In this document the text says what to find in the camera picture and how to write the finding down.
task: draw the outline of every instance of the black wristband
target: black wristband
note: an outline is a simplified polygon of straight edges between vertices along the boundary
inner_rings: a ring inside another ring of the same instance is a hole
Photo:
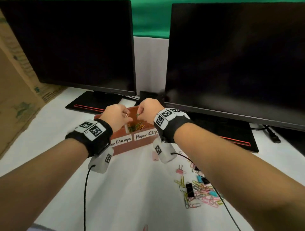
[[[186,113],[175,108],[161,110],[154,119],[154,126],[157,129],[162,141],[175,143],[174,135],[176,130],[185,123],[193,123]]]
[[[98,127],[97,123],[94,121],[100,123],[102,127]],[[85,123],[76,127],[76,130],[68,133],[65,137],[66,139],[73,138],[84,144],[89,153],[88,157],[99,155],[106,148],[108,148],[110,146],[110,137],[113,133],[110,125],[105,121],[101,119],[95,119],[94,121],[86,121]],[[90,133],[91,140],[88,138],[88,136],[85,135],[88,133]]]

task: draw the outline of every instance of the human hand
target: human hand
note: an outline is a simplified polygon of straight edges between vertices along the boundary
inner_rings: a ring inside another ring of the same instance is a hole
[[[153,120],[156,117],[156,114],[163,110],[164,107],[156,99],[147,98],[143,100],[138,109],[138,120],[147,121],[150,124],[153,124]]]
[[[126,117],[126,114],[128,115],[129,113],[130,111],[124,105],[114,104],[106,107],[99,119],[108,123],[112,131],[116,132],[125,124],[133,121],[131,117]]]

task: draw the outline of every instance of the cardboard box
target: cardboard box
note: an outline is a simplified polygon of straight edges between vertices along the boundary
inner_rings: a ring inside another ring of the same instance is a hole
[[[138,106],[128,108],[128,110],[130,111],[129,117],[132,117],[134,119],[133,123],[137,124],[139,122],[137,120]],[[118,155],[151,144],[158,137],[158,131],[153,125],[147,122],[141,122],[145,125],[145,128],[139,131],[127,133],[125,127],[122,127],[120,130],[113,133],[110,138],[111,147],[114,150],[113,155]]]
[[[40,83],[0,11],[0,158],[39,110],[66,87]]]

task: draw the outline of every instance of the green curtain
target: green curtain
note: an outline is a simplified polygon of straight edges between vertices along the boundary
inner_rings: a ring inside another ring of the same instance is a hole
[[[134,36],[169,38],[170,13],[173,3],[217,2],[303,2],[304,0],[131,0]]]

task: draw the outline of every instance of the handwritten label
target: handwritten label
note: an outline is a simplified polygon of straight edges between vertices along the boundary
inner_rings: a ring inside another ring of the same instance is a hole
[[[140,140],[140,139],[147,138],[149,136],[154,136],[157,134],[158,134],[157,129],[153,128],[153,129],[150,129],[150,130],[147,130],[144,132],[139,132],[139,133],[134,134],[134,140]]]
[[[132,141],[132,135],[122,136],[120,138],[116,138],[111,140],[111,147],[115,147],[121,144],[125,144]]]

